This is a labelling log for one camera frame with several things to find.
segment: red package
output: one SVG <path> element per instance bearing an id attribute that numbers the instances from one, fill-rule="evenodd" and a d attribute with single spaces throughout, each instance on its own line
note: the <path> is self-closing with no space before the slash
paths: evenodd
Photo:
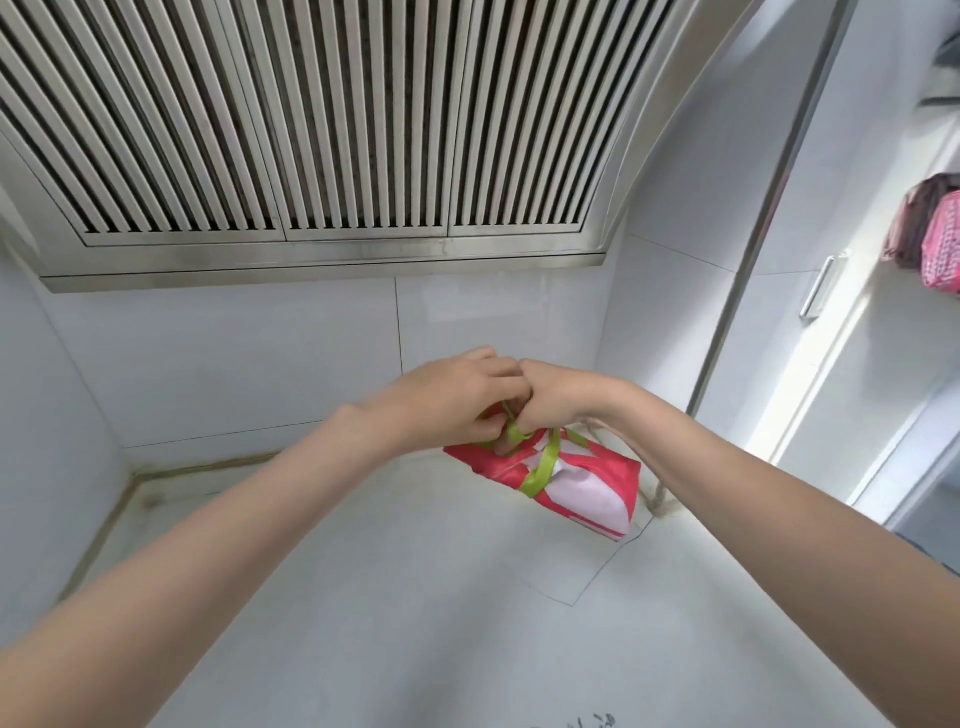
<path id="1" fill-rule="evenodd" d="M 608 538 L 617 541 L 630 532 L 640 464 L 576 432 L 542 429 L 503 456 L 493 452 L 491 443 L 444 452 Z"/>

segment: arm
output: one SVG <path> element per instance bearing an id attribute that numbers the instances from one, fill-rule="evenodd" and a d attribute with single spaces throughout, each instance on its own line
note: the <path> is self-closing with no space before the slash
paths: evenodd
<path id="1" fill-rule="evenodd" d="M 520 366 L 521 430 L 607 425 L 891 721 L 956 724 L 960 579 L 631 382 Z"/>
<path id="2" fill-rule="evenodd" d="M 405 452 L 495 439 L 529 388 L 492 349 L 427 364 L 323 425 L 0 653 L 0 723 L 142 726 L 357 483 Z"/>

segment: green ribbon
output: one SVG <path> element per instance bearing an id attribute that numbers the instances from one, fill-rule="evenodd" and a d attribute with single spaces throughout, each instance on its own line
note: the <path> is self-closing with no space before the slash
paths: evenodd
<path id="1" fill-rule="evenodd" d="M 516 426 L 516 416 L 507 402 L 503 402 L 503 411 L 507 413 L 507 437 L 510 438 L 510 442 L 514 445 L 519 445 L 534 436 L 533 432 L 529 435 L 524 435 L 520 432 L 520 428 Z"/>
<path id="2" fill-rule="evenodd" d="M 531 432 L 529 435 L 525 435 L 520 432 L 520 428 L 516 426 L 516 416 L 507 402 L 503 402 L 503 411 L 507 413 L 507 437 L 515 446 L 529 440 L 536 434 Z M 523 478 L 523 483 L 517 488 L 525 496 L 537 497 L 550 483 L 550 478 L 553 477 L 553 469 L 560 459 L 560 442 L 563 439 L 561 432 L 563 432 L 563 429 L 560 427 L 550 430 L 550 439 L 547 441 L 546 447 L 543 448 L 540 462 L 534 470 Z M 566 438 L 581 448 L 589 449 L 590 447 L 589 440 L 579 432 L 569 429 L 566 431 Z M 493 443 L 477 443 L 477 445 L 484 449 L 493 449 Z"/>
<path id="3" fill-rule="evenodd" d="M 537 497 L 540 492 L 546 488 L 547 483 L 553 476 L 553 468 L 560 459 L 560 429 L 550 430 L 550 440 L 543 449 L 543 455 L 540 463 L 535 470 L 523 479 L 523 483 L 517 490 L 527 497 Z"/>

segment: vent slat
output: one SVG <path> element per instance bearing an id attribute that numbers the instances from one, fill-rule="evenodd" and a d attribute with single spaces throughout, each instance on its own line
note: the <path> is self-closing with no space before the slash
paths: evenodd
<path id="1" fill-rule="evenodd" d="M 490 19 L 487 24 L 487 35 L 483 45 L 483 61 L 480 66 L 480 85 L 477 87 L 476 95 L 473 100 L 475 113 L 474 117 L 479 117 L 479 124 L 474 122 L 472 139 L 470 142 L 470 153 L 467 162 L 467 182 L 464 185 L 464 204 L 463 221 L 469 225 L 473 217 L 473 193 L 477 182 L 477 165 L 480 158 L 480 148 L 483 144 L 484 122 L 487 116 L 487 103 L 490 98 L 490 87 L 493 77 L 493 65 L 496 61 L 496 47 L 499 44 L 500 24 L 503 20 L 503 13 L 506 7 L 506 0 L 493 0 L 490 11 Z"/>
<path id="2" fill-rule="evenodd" d="M 259 99 L 256 95 L 251 75 L 250 64 L 242 53 L 242 41 L 236 16 L 229 3 L 217 6 L 217 0 L 202 0 L 204 16 L 207 18 L 207 27 L 213 36 L 214 58 L 221 62 L 224 75 L 227 77 L 228 90 L 234 100 L 234 108 L 240 117 L 244 138 L 251 150 L 253 167 L 256 170 L 257 188 L 262 191 L 263 202 L 267 206 L 270 216 L 267 227 L 276 227 L 276 218 L 279 217 L 282 225 L 289 227 L 289 213 L 286 212 L 283 185 L 280 181 L 280 172 L 276 166 L 274 150 L 268 143 L 270 135 L 267 131 Z"/>
<path id="3" fill-rule="evenodd" d="M 628 67 L 617 83 L 616 90 L 604 113 L 604 118 L 600 123 L 598 131 L 590 135 L 584 134 L 582 137 L 584 140 L 587 140 L 590 145 L 589 152 L 583 164 L 583 171 L 578 177 L 577 187 L 573 192 L 572 198 L 566 198 L 564 194 L 564 198 L 561 199 L 561 203 L 558 206 L 558 210 L 564 213 L 563 219 L 565 222 L 571 219 L 579 219 L 584 203 L 593 197 L 596 185 L 600 181 L 600 172 L 606 166 L 607 158 L 610 154 L 614 139 L 614 134 L 612 133 L 613 128 L 622 114 L 620 105 L 630 90 L 636 72 L 643 62 L 654 33 L 666 15 L 670 3 L 671 0 L 657 0 L 656 6 L 653 8 L 650 17 L 643 26 L 642 34 L 631 52 Z"/>
<path id="4" fill-rule="evenodd" d="M 246 215 L 243 206 L 240 203 L 240 196 L 237 194 L 236 187 L 227 167 L 227 160 L 224 157 L 223 150 L 220 148 L 220 142 L 215 132 L 216 127 L 206 110 L 204 99 L 200 90 L 197 88 L 196 80 L 190 70 L 190 64 L 180 46 L 180 40 L 174 30 L 170 15 L 166 6 L 162 2 L 148 3 L 152 18 L 156 27 L 156 32 L 160 36 L 160 41 L 166 49 L 167 57 L 173 66 L 177 81 L 180 84 L 186 107 L 192 112 L 197 127 L 200 130 L 201 140 L 204 142 L 206 152 L 212 160 L 214 177 L 219 183 L 220 191 L 227 200 L 227 207 L 233 215 L 233 220 L 228 221 L 227 227 L 235 227 L 239 230 L 246 228 Z"/>
<path id="5" fill-rule="evenodd" d="M 326 208 L 334 228 L 343 225 L 340 212 L 340 199 L 337 195 L 336 165 L 333 162 L 333 148 L 330 146 L 330 129 L 326 121 L 326 103 L 324 87 L 320 77 L 320 59 L 317 56 L 317 43 L 313 16 L 307 0 L 296 0 L 297 27 L 300 31 L 300 51 L 303 53 L 303 66 L 306 72 L 307 94 L 313 110 L 313 124 L 317 134 L 317 146 L 320 148 L 321 164 L 324 168 L 326 186 Z"/>
<path id="6" fill-rule="evenodd" d="M 396 200 L 396 224 L 405 226 L 407 220 L 406 194 L 406 66 L 407 66 L 407 11 L 406 0 L 393 0 L 391 17 L 393 19 L 393 34 L 391 42 L 394 45 L 393 53 L 393 86 L 394 94 L 394 190 Z"/>
<path id="7" fill-rule="evenodd" d="M 516 127 L 519 123 L 520 112 L 524 109 L 523 102 L 527 96 L 530 73 L 534 65 L 534 55 L 537 51 L 537 43 L 540 40 L 540 34 L 537 33 L 537 29 L 543 27 L 543 19 L 548 5 L 548 0 L 537 0 L 537 5 L 534 7 L 533 18 L 530 22 L 532 30 L 527 34 L 526 42 L 523 46 L 523 56 L 520 59 L 520 68 L 516 78 L 516 89 L 514 90 L 514 101 L 510 105 L 510 114 L 507 117 L 507 126 L 503 133 L 504 149 L 500 153 L 500 161 L 496 167 L 496 180 L 493 184 L 491 215 L 494 217 L 499 215 L 500 205 L 503 202 L 503 191 L 506 186 L 510 160 L 513 156 L 513 145 L 516 139 Z M 511 208 L 512 204 L 507 204 L 507 209 Z"/>
<path id="8" fill-rule="evenodd" d="M 41 3 L 30 6 L 30 17 L 41 36 L 36 35 L 28 26 L 25 15 L 18 11 L 4 12 L 5 21 L 23 44 L 31 61 L 39 69 L 64 108 L 72 112 L 71 120 L 86 130 L 87 138 L 92 142 L 92 148 L 99 153 L 100 159 L 109 159 L 106 166 L 107 174 L 136 224 L 142 231 L 150 230 L 154 226 L 166 228 L 166 214 L 154 190 L 144 177 L 126 138 L 117 127 L 56 21 Z M 41 37 L 44 37 L 50 45 L 50 50 L 43 48 L 39 42 Z M 57 61 L 65 69 L 73 88 L 67 85 L 67 79 L 56 68 Z M 112 141 L 112 151 L 118 159 L 114 159 L 110 154 L 104 139 Z M 131 179 L 124 176 L 124 171 Z"/>
<path id="9" fill-rule="evenodd" d="M 553 14 L 550 17 L 550 27 L 546 34 L 546 40 L 543 44 L 543 50 L 540 53 L 540 62 L 537 64 L 537 75 L 534 77 L 534 86 L 530 92 L 530 99 L 523 119 L 523 128 L 520 132 L 520 140 L 516 145 L 516 159 L 514 162 L 512 174 L 510 175 L 510 186 L 507 190 L 507 206 L 504 210 L 504 219 L 507 223 L 513 223 L 519 214 L 516 213 L 516 196 L 520 191 L 520 183 L 525 179 L 530 179 L 530 171 L 527 167 L 530 165 L 528 158 L 528 145 L 530 136 L 533 133 L 534 121 L 537 118 L 540 100 L 542 99 L 543 89 L 547 81 L 547 69 L 550 66 L 550 59 L 553 57 L 557 47 L 557 40 L 560 37 L 560 29 L 564 24 L 564 7 L 554 7 Z"/>
<path id="10" fill-rule="evenodd" d="M 85 150 L 79 145 L 71 143 L 74 138 L 72 130 L 66 126 L 63 118 L 60 116 L 60 112 L 54 107 L 46 95 L 40 91 L 37 79 L 34 78 L 27 67 L 20 62 L 20 58 L 15 54 L 11 46 L 6 43 L 0 43 L 0 62 L 6 66 L 12 78 L 16 81 L 17 86 L 24 94 L 23 98 L 29 101 L 37 110 L 39 119 L 42 119 L 43 123 L 50 128 L 54 138 L 62 148 L 67 150 L 68 157 L 77 166 L 84 181 L 90 186 L 90 191 L 93 195 L 92 199 L 99 201 L 103 207 L 108 219 L 100 220 L 99 222 L 103 226 L 99 227 L 98 225 L 96 230 L 105 232 L 110 229 L 121 229 L 125 224 L 123 211 L 120 209 L 120 206 L 117 205 L 116 200 L 113 199 L 113 195 L 107 189 L 100 173 L 93 166 L 93 162 L 90 157 L 87 156 Z M 10 92 L 5 94 L 4 98 L 8 104 L 15 109 L 14 113 L 18 114 L 21 123 L 26 125 L 27 116 L 20 116 L 19 113 L 26 112 L 31 117 L 33 117 L 33 115 L 27 110 L 27 107 L 20 103 L 19 92 L 14 91 L 9 85 L 8 89 Z M 47 133 L 42 132 L 41 135 L 34 137 L 34 141 L 39 145 L 46 141 L 47 138 Z"/>
<path id="11" fill-rule="evenodd" d="M 380 205 L 380 225 L 391 225 L 390 159 L 387 131 L 387 62 L 384 48 L 387 43 L 383 25 L 383 3 L 370 3 L 370 54 L 373 95 L 373 138 L 376 140 L 376 191 Z"/>
<path id="12" fill-rule="evenodd" d="M 444 183 L 441 185 L 441 204 L 440 204 L 440 224 L 444 228 L 452 228 L 452 221 L 456 219 L 457 196 L 454 192 L 454 180 L 459 179 L 459 174 L 454 174 L 458 169 L 456 150 L 463 148 L 463 130 L 464 125 L 461 121 L 461 100 L 464 91 L 464 78 L 467 75 L 467 50 L 469 47 L 469 38 L 471 33 L 471 23 L 476 13 L 471 13 L 469 3 L 463 2 L 460 5 L 459 20 L 457 21 L 457 37 L 453 47 L 453 65 L 449 69 L 450 94 L 448 103 L 450 106 L 449 114 L 446 119 L 446 145 L 448 151 L 444 158 Z M 450 143 L 450 138 L 455 135 L 455 145 Z"/>
<path id="13" fill-rule="evenodd" d="M 267 7 L 270 10 L 270 22 L 273 26 L 273 38 L 276 42 L 276 54 L 279 56 L 280 73 L 287 94 L 287 103 L 289 104 L 290 115 L 293 117 L 294 138 L 300 151 L 297 157 L 300 165 L 292 167 L 289 174 L 300 173 L 306 181 L 306 188 L 309 193 L 311 210 L 307 213 L 305 219 L 300 220 L 300 226 L 302 228 L 321 228 L 324 226 L 324 203 L 320 196 L 320 180 L 317 176 L 317 165 L 310 141 L 310 130 L 306 124 L 306 109 L 303 106 L 303 97 L 300 94 L 297 59 L 294 57 L 293 46 L 290 41 L 287 18 L 283 11 L 282 0 L 269 0 Z M 314 220 L 312 224 L 310 222 L 311 216 Z"/>
<path id="14" fill-rule="evenodd" d="M 427 136 L 426 220 L 425 225 L 440 225 L 437 210 L 437 183 L 440 178 L 440 135 L 444 121 L 447 39 L 450 34 L 450 3 L 441 3 L 437 14 L 433 49 L 433 89 L 430 94 L 430 129 Z"/>
<path id="15" fill-rule="evenodd" d="M 60 3 L 60 11 L 63 13 L 63 18 L 73 32 L 74 37 L 78 40 L 84 52 L 86 53 L 86 57 L 96 70 L 99 80 L 104 85 L 110 101 L 117 107 L 121 120 L 133 137 L 134 143 L 138 147 L 141 155 L 146 159 L 147 168 L 154 181 L 159 186 L 164 199 L 167 201 L 167 205 L 170 207 L 171 213 L 173 214 L 177 225 L 180 227 L 180 230 L 190 230 L 190 219 L 187 216 L 186 210 L 183 208 L 182 203 L 180 202 L 180 198 L 177 195 L 174 184 L 168 177 L 167 171 L 163 167 L 163 164 L 156 153 L 154 144 L 147 134 L 147 130 L 140 122 L 136 111 L 130 103 L 130 99 L 127 97 L 126 91 L 121 85 L 119 78 L 114 73 L 113 67 L 109 63 L 103 48 L 101 48 L 100 43 L 91 33 L 90 28 L 84 21 L 84 17 L 77 8 L 76 3 L 62 2 Z M 63 43 L 63 56 L 61 57 L 65 57 L 66 54 L 69 53 L 69 47 L 66 44 L 66 39 L 62 36 L 60 29 L 57 27 L 56 22 L 50 15 L 49 11 L 47 11 L 47 9 L 40 3 L 36 3 L 34 5 L 34 18 L 37 22 L 37 25 L 46 33 L 48 38 L 57 38 Z M 79 60 L 73 57 L 72 54 L 69 62 L 72 68 L 80 69 L 81 64 Z M 156 221 L 162 227 L 167 227 L 164 225 L 166 222 L 166 216 L 163 213 L 162 207 L 159 206 L 159 202 L 156 200 L 156 197 L 151 194 L 150 198 L 148 199 L 152 200 L 151 206 L 154 215 L 156 216 Z"/>
<path id="16" fill-rule="evenodd" d="M 177 145 L 170 135 L 166 123 L 163 121 L 160 109 L 157 107 L 154 96 L 150 92 L 140 72 L 139 65 L 133 58 L 127 41 L 124 40 L 113 16 L 105 5 L 92 3 L 87 7 L 93 15 L 97 30 L 99 30 L 106 41 L 108 49 L 115 57 L 117 66 L 123 69 L 124 79 L 132 89 L 132 100 L 141 109 L 146 123 L 150 126 L 151 131 L 156 137 L 159 154 L 163 155 L 173 169 L 177 185 L 181 193 L 186 197 L 186 212 L 193 218 L 193 222 L 200 230 L 209 230 L 210 225 L 204 213 L 204 205 L 200 201 L 194 183 L 190 179 L 190 174 L 187 172 L 186 165 L 184 165 L 183 159 L 180 156 L 180 151 L 177 149 Z M 67 14 L 67 20 L 71 28 L 74 29 L 74 32 L 78 35 L 82 34 L 84 32 L 84 21 L 80 16 L 79 7 L 76 2 L 61 3 L 60 8 Z M 177 215 L 176 210 L 179 202 L 180 200 L 174 200 L 170 203 L 170 206 L 175 211 L 175 216 Z M 187 224 L 183 229 L 190 230 L 190 225 Z"/>
<path id="17" fill-rule="evenodd" d="M 263 217 L 263 208 L 260 206 L 257 198 L 256 188 L 251 176 L 250 168 L 247 164 L 247 156 L 243 146 L 240 143 L 240 137 L 237 134 L 237 125 L 234 122 L 233 114 L 228 106 L 227 97 L 221 86 L 221 81 L 217 75 L 213 64 L 213 58 L 210 57 L 206 38 L 200 25 L 200 18 L 196 15 L 190 0 L 175 0 L 177 10 L 180 14 L 180 20 L 183 30 L 187 36 L 187 41 L 193 49 L 193 57 L 200 67 L 201 76 L 204 80 L 204 91 L 207 98 L 210 99 L 216 118 L 219 121 L 219 133 L 223 135 L 229 149 L 229 159 L 232 162 L 236 175 L 240 180 L 240 188 L 243 191 L 243 197 L 247 201 L 247 210 L 253 220 L 253 227 L 256 230 L 263 230 L 266 227 L 266 221 Z M 220 147 L 217 147 L 218 157 L 225 169 L 227 161 L 223 156 Z M 239 230 L 247 228 L 244 209 L 239 210 L 240 216 L 235 218 L 236 226 Z"/>
<path id="18" fill-rule="evenodd" d="M 534 192 L 534 184 L 537 187 L 542 186 L 544 181 L 544 172 L 548 168 L 549 159 L 544 159 L 543 144 L 553 129 L 554 113 L 557 108 L 557 97 L 561 89 L 566 86 L 567 68 L 570 65 L 570 59 L 573 54 L 573 48 L 576 45 L 577 37 L 580 35 L 584 20 L 587 16 L 589 2 L 580 0 L 573 12 L 569 26 L 564 34 L 564 44 L 561 46 L 560 55 L 557 58 L 557 64 L 553 69 L 553 78 L 550 80 L 550 90 L 547 92 L 546 101 L 543 102 L 543 113 L 540 115 L 537 133 L 533 137 L 533 149 L 528 161 L 527 176 L 523 183 L 523 192 L 520 195 L 520 207 L 516 214 L 516 221 L 522 223 L 533 223 L 530 214 L 530 201 Z M 596 8 L 597 12 L 602 11 L 602 7 Z"/>
<path id="19" fill-rule="evenodd" d="M 284 225 L 288 229 L 302 228 L 307 219 L 306 201 L 300 187 L 300 174 L 297 172 L 297 160 L 294 155 L 293 143 L 287 129 L 286 113 L 283 109 L 283 100 L 280 96 L 280 87 L 276 81 L 273 60 L 267 45 L 267 36 L 260 18 L 256 0 L 244 0 L 240 6 L 245 27 L 250 36 L 255 66 L 259 72 L 263 87 L 264 113 L 271 121 L 273 141 L 278 147 L 279 162 L 282 165 L 283 184 L 286 196 L 294 206 L 294 215 L 284 211 Z M 247 88 L 253 89 L 253 80 L 248 80 Z"/>
<path id="20" fill-rule="evenodd" d="M 627 58 L 627 52 L 631 50 L 630 45 L 634 39 L 636 29 L 639 27 L 640 22 L 643 20 L 643 16 L 647 13 L 648 7 L 651 4 L 652 3 L 649 1 L 638 2 L 634 6 L 630 18 L 627 21 L 627 25 L 624 28 L 623 34 L 617 43 L 612 58 L 607 66 L 606 71 L 604 72 L 603 81 L 596 93 L 596 98 L 598 100 L 607 99 L 606 104 L 603 105 L 594 103 L 589 105 L 589 117 L 583 124 L 583 128 L 577 141 L 576 152 L 573 154 L 569 168 L 566 168 L 567 155 L 561 155 L 560 161 L 557 164 L 558 172 L 551 182 L 550 193 L 547 196 L 544 214 L 549 214 L 551 210 L 554 210 L 554 201 L 557 194 L 556 190 L 559 188 L 561 170 L 565 170 L 564 187 L 563 192 L 560 194 L 560 199 L 557 201 L 556 212 L 553 214 L 565 219 L 564 211 L 566 210 L 569 202 L 570 193 L 573 190 L 573 184 L 575 181 L 579 181 L 578 184 L 581 188 L 581 193 L 583 192 L 583 186 L 586 184 L 587 175 L 578 174 L 578 172 L 581 166 L 583 166 L 585 170 L 589 170 L 595 161 L 598 148 L 600 143 L 602 143 L 603 132 L 612 123 L 616 110 L 619 108 L 620 101 L 623 98 L 623 94 L 626 92 L 629 80 L 633 76 L 633 70 L 636 68 L 636 63 L 642 56 L 643 48 L 646 46 L 645 40 L 648 39 L 649 35 L 653 32 L 655 24 L 651 22 L 646 23 L 641 37 L 636 43 L 634 43 L 631 56 Z M 618 75 L 619 83 L 617 84 L 616 88 L 612 89 L 613 82 L 617 79 Z M 579 111 L 579 116 L 583 116 L 583 105 L 581 105 Z M 602 120 L 600 119 L 601 112 L 604 113 L 604 118 Z M 571 142 L 575 135 L 575 130 L 577 129 L 580 129 L 579 119 L 570 125 L 570 131 L 567 135 L 567 140 L 564 143 L 564 151 L 572 146 Z"/>
<path id="21" fill-rule="evenodd" d="M 357 211 L 356 183 L 353 178 L 353 154 L 350 149 L 350 133 L 347 120 L 347 96 L 344 92 L 344 73 L 340 63 L 340 42 L 333 5 L 325 0 L 320 3 L 321 19 L 326 50 L 326 67 L 330 78 L 330 95 L 333 118 L 340 152 L 340 172 L 344 180 L 344 196 L 347 200 L 347 216 L 352 228 L 360 227 Z"/>
<path id="22" fill-rule="evenodd" d="M 123 14 L 124 21 L 131 33 L 137 52 L 144 60 L 146 67 L 150 70 L 151 80 L 154 82 L 155 88 L 163 102 L 163 109 L 169 114 L 173 121 L 176 140 L 183 145 L 186 158 L 191 160 L 191 167 L 199 179 L 206 206 L 209 208 L 220 230 L 227 230 L 229 228 L 227 213 L 221 204 L 209 170 L 205 164 L 200 163 L 200 160 L 203 159 L 200 147 L 197 145 L 197 140 L 194 138 L 193 131 L 190 129 L 190 124 L 186 120 L 183 108 L 180 105 L 180 100 L 177 98 L 173 84 L 167 76 L 166 68 L 160 60 L 160 55 L 154 46 L 153 39 L 147 31 L 147 26 L 140 16 L 139 10 L 133 3 L 119 3 L 118 7 Z"/>
<path id="23" fill-rule="evenodd" d="M 510 18 L 510 30 L 507 34 L 507 45 L 500 62 L 500 77 L 496 82 L 496 95 L 493 97 L 493 110 L 487 132 L 486 152 L 483 155 L 483 173 L 480 177 L 480 191 L 477 195 L 477 225 L 483 225 L 487 221 L 487 198 L 490 192 L 493 158 L 496 154 L 496 144 L 499 139 L 500 122 L 503 120 L 503 108 L 507 103 L 507 90 L 511 72 L 514 68 L 516 45 L 520 38 L 525 8 L 524 3 L 514 2 L 514 11 Z"/>
<path id="24" fill-rule="evenodd" d="M 631 0 L 619 0 L 619 2 L 616 3 L 599 43 L 596 43 L 596 39 L 601 26 L 604 25 L 604 8 L 598 7 L 590 18 L 581 52 L 577 56 L 577 61 L 573 66 L 572 72 L 567 77 L 564 100 L 561 102 L 560 111 L 557 114 L 557 122 L 554 124 L 550 134 L 550 141 L 547 144 L 543 172 L 537 181 L 537 192 L 534 195 L 534 201 L 530 211 L 530 222 L 540 222 L 542 220 L 543 216 L 540 213 L 541 203 L 543 202 L 543 193 L 546 190 L 548 180 L 550 180 L 550 191 L 547 195 L 547 212 L 544 214 L 549 217 L 549 210 L 553 206 L 553 201 L 556 199 L 557 190 L 560 186 L 560 177 L 565 169 L 566 161 L 570 157 L 574 130 L 579 127 L 583 119 L 584 111 L 586 110 L 587 104 L 585 100 L 595 88 L 600 68 L 603 66 L 604 60 L 610 52 L 610 47 L 617 30 L 623 24 L 624 14 L 630 2 Z M 640 2 L 636 3 L 635 7 L 643 4 L 644 0 L 640 0 Z M 594 47 L 595 43 L 596 51 L 592 54 L 591 58 L 589 51 Z M 588 59 L 591 59 L 592 63 L 590 64 L 587 78 L 584 80 L 584 73 L 587 72 Z M 575 101 L 578 98 L 581 103 L 575 105 Z M 560 147 L 561 140 L 564 141 L 564 145 L 560 148 L 558 155 L 557 150 L 558 147 Z"/>
<path id="25" fill-rule="evenodd" d="M 426 96 L 426 39 L 430 23 L 430 0 L 417 0 L 414 15 L 414 76 L 410 123 L 410 219 L 422 225 L 420 187 L 423 175 L 423 108 Z"/>
<path id="26" fill-rule="evenodd" d="M 75 230 L 86 231 L 91 226 L 93 231 L 109 230 L 107 221 L 101 216 L 97 206 L 93 204 L 92 198 L 87 194 L 86 189 L 81 184 L 77 175 L 74 174 L 66 158 L 60 153 L 57 146 L 37 123 L 31 111 L 20 101 L 19 95 L 8 83 L 7 78 L 3 74 L 0 74 L 0 96 L 3 97 L 6 107 L 4 113 L 0 113 L 0 124 L 3 125 L 3 134 L 11 141 L 11 144 L 16 148 L 19 155 L 30 165 L 30 168 L 44 184 L 45 188 L 51 191 L 51 195 L 57 200 L 60 209 L 63 210 L 63 213 L 73 224 Z M 39 158 L 34 153 L 33 147 L 27 143 L 26 139 L 13 124 L 13 119 L 16 119 L 26 132 L 27 137 L 36 145 L 42 154 L 42 158 Z M 47 171 L 48 164 L 57 175 L 57 180 L 54 180 Z M 73 204 L 65 204 L 66 201 L 62 194 L 63 189 L 76 201 L 79 210 L 77 210 Z M 81 214 L 85 216 L 86 221 L 80 217 Z"/>
<path id="27" fill-rule="evenodd" d="M 350 90 L 353 95 L 353 126 L 357 145 L 357 166 L 360 170 L 360 192 L 363 199 L 363 222 L 374 226 L 373 187 L 370 174 L 370 141 L 367 130 L 367 93 L 364 88 L 363 40 L 357 3 L 344 3 L 347 24 L 347 51 L 350 67 Z"/>
<path id="28" fill-rule="evenodd" d="M 42 82 L 49 87 L 53 95 L 53 100 L 60 105 L 66 118 L 75 126 L 86 148 L 90 150 L 92 160 L 103 170 L 106 177 L 105 182 L 109 182 L 112 188 L 112 192 L 108 192 L 107 189 L 104 188 L 102 191 L 98 190 L 98 194 L 103 194 L 107 197 L 112 197 L 115 194 L 117 202 L 122 203 L 124 206 L 122 211 L 119 206 L 113 206 L 114 209 L 109 210 L 111 216 L 114 216 L 114 224 L 122 229 L 126 227 L 126 219 L 130 219 L 140 230 L 149 230 L 151 227 L 150 220 L 133 195 L 133 191 L 127 184 L 127 180 L 124 179 L 123 173 L 120 171 L 113 157 L 110 155 L 103 139 L 97 134 L 85 110 L 50 60 L 46 51 L 37 42 L 33 31 L 24 22 L 19 10 L 15 8 L 12 3 L 4 2 L 0 5 L 0 16 L 3 17 L 4 22 L 7 24 L 7 27 L 11 29 L 16 39 L 22 43 L 29 63 L 36 70 L 36 75 L 28 70 L 20 58 L 16 60 L 10 59 L 9 61 L 5 60 L 5 62 L 11 69 L 17 82 L 20 83 L 20 85 L 24 87 L 24 90 L 30 95 L 31 101 L 35 105 L 40 106 L 41 104 L 46 105 L 49 103 L 46 99 L 45 88 L 38 82 Z M 8 55 L 14 55 L 14 51 L 11 49 Z M 60 141 L 66 141 L 68 145 L 71 145 L 70 142 L 73 137 L 74 135 L 68 132 L 67 136 L 62 137 Z"/>

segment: stainless steel range hood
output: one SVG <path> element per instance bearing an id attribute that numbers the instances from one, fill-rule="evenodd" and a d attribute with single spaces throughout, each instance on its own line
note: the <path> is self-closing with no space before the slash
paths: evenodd
<path id="1" fill-rule="evenodd" d="M 54 291 L 602 262 L 753 0 L 0 0 L 0 214 Z"/>

